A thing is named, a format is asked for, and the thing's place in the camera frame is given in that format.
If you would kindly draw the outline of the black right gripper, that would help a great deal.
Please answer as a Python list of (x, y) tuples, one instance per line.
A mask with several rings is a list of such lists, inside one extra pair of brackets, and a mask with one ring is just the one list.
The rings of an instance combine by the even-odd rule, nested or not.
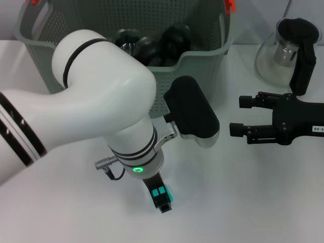
[(259, 92), (255, 97), (240, 96), (239, 107), (273, 109), (272, 125), (229, 124), (230, 136), (246, 136), (248, 144), (290, 145), (302, 136), (323, 137), (323, 103), (304, 102), (290, 93)]

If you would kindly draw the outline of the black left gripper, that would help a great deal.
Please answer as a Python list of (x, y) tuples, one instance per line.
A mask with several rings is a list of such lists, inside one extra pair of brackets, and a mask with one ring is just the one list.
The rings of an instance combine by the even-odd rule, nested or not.
[(172, 209), (171, 203), (173, 196), (160, 175), (160, 172), (154, 176), (143, 180), (145, 186), (150, 192), (154, 206), (163, 214)]

